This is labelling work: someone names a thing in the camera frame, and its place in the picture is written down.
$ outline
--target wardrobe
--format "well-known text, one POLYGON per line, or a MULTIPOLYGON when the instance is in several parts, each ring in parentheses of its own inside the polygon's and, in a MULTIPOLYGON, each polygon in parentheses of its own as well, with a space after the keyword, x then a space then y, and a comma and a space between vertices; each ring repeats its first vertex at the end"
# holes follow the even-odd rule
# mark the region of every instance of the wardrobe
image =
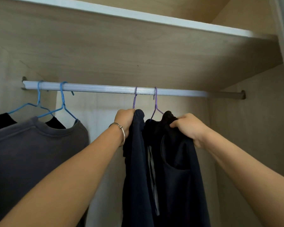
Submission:
MULTIPOLYGON (((37 102, 29 81, 67 81, 209 92, 246 92, 246 99, 158 96, 161 111, 193 113, 284 176, 284 0, 0 0, 0 114, 37 102)), ((90 141, 131 108, 132 94, 66 91, 65 103, 90 141)), ((41 102, 61 107, 61 94, 41 102)), ((145 120, 152 95, 138 95, 145 120)), ((15 112, 17 122, 44 113, 15 112)), ((55 116, 64 126, 74 119, 55 116)), ((154 119, 162 115, 155 113, 154 119)), ((212 157, 197 150, 212 227, 261 223, 212 157)), ((121 226, 122 148, 91 201, 86 226, 121 226)))

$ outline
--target hand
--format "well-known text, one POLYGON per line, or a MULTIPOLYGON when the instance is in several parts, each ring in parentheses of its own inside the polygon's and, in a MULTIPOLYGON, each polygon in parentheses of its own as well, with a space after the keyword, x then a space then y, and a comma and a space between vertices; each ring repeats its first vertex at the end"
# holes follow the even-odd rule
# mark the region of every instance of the hand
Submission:
POLYGON ((206 134, 211 129, 193 114, 185 114, 170 124, 171 128, 177 127, 183 134, 194 140, 198 148, 203 148, 206 134))
POLYGON ((125 138, 129 135, 129 127, 131 122, 133 121, 133 114, 135 113, 135 109, 127 109, 127 110, 118 110, 115 122, 123 127, 125 138))

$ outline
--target wooden shelf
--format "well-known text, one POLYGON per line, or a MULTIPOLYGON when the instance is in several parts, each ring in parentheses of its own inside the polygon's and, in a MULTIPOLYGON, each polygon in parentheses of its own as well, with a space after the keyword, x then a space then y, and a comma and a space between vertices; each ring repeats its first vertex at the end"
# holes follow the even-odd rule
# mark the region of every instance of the wooden shelf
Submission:
POLYGON ((274 35, 76 0, 0 0, 0 45, 82 84, 220 90, 283 62, 274 35))

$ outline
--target forearm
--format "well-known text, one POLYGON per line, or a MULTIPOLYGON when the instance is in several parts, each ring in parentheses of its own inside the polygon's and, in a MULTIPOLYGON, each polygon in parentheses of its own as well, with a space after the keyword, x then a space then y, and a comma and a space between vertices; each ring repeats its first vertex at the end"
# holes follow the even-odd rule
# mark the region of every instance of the forearm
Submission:
POLYGON ((122 139, 118 126, 111 126, 41 180, 0 226, 76 226, 122 139))
POLYGON ((264 226, 284 227, 284 177, 214 131, 203 143, 264 226))

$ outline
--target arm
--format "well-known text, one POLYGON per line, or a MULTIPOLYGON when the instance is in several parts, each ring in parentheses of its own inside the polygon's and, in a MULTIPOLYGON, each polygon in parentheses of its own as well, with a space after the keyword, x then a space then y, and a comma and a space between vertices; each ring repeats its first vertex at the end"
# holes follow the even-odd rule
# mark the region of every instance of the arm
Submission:
POLYGON ((170 127, 178 127, 206 149, 227 173, 266 227, 284 227, 284 177, 208 128, 192 114, 185 114, 170 127))
MULTIPOLYGON (((119 110, 115 122, 126 137, 134 109, 119 110)), ((74 227, 87 209, 123 133, 112 125, 81 152, 42 179, 0 222, 2 226, 74 227)))

